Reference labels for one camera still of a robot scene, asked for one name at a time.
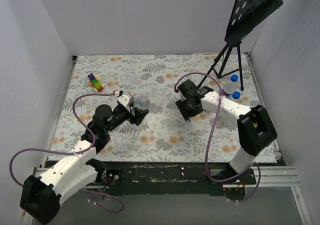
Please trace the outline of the clear bottle silver label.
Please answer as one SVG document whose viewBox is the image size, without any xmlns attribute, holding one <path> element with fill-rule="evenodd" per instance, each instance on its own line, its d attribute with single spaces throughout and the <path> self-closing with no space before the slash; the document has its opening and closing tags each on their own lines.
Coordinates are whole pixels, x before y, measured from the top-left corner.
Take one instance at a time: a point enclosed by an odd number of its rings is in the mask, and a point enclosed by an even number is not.
<svg viewBox="0 0 320 225">
<path fill-rule="evenodd" d="M 139 110 L 148 110 L 150 105 L 151 102 L 145 93 L 140 94 L 134 100 L 134 107 Z"/>
</svg>

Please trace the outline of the Pepsi plastic bottle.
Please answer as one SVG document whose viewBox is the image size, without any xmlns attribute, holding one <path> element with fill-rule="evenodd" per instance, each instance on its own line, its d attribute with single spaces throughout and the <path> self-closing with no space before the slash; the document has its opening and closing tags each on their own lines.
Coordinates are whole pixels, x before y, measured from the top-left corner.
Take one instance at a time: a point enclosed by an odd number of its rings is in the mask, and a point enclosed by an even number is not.
<svg viewBox="0 0 320 225">
<path fill-rule="evenodd" d="M 238 88 L 238 80 L 236 82 L 232 82 L 231 78 L 223 84 L 222 91 L 223 94 L 228 97 L 237 91 Z"/>
</svg>

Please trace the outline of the blue label bottle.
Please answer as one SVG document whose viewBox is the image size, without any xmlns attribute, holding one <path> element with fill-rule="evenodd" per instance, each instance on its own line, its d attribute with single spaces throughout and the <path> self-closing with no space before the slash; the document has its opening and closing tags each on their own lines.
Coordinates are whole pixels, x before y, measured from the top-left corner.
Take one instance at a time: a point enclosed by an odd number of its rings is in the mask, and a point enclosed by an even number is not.
<svg viewBox="0 0 320 225">
<path fill-rule="evenodd" d="M 233 94 L 229 95 L 227 98 L 231 101 L 238 103 L 240 100 L 240 97 L 241 97 L 241 93 L 238 91 L 235 91 Z"/>
</svg>

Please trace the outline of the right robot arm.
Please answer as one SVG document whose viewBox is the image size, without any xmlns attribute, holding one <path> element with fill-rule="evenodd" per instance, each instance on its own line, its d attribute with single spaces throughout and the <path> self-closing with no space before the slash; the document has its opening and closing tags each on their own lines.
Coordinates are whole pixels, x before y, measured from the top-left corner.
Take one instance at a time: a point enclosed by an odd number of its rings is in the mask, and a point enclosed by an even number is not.
<svg viewBox="0 0 320 225">
<path fill-rule="evenodd" d="M 190 81 L 186 85 L 179 85 L 175 92 L 180 95 L 176 106 L 185 121 L 202 112 L 212 112 L 216 114 L 216 118 L 221 117 L 237 126 L 240 147 L 222 171 L 208 176 L 215 183 L 239 183 L 256 157 L 278 136 L 262 105 L 242 105 L 207 86 L 198 88 Z"/>
</svg>

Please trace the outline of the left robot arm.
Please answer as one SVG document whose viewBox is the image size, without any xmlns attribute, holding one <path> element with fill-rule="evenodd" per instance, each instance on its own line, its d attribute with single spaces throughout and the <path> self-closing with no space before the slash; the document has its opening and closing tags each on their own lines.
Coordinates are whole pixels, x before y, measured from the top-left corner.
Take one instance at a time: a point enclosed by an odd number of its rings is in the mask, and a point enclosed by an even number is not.
<svg viewBox="0 0 320 225">
<path fill-rule="evenodd" d="M 125 108 L 107 104 L 95 109 L 88 129 L 70 151 L 39 176 L 30 175 L 23 183 L 20 207 L 42 225 L 58 214 L 61 205 L 87 184 L 106 181 L 107 168 L 96 155 L 110 141 L 110 132 L 128 121 L 140 125 L 148 109 Z"/>
</svg>

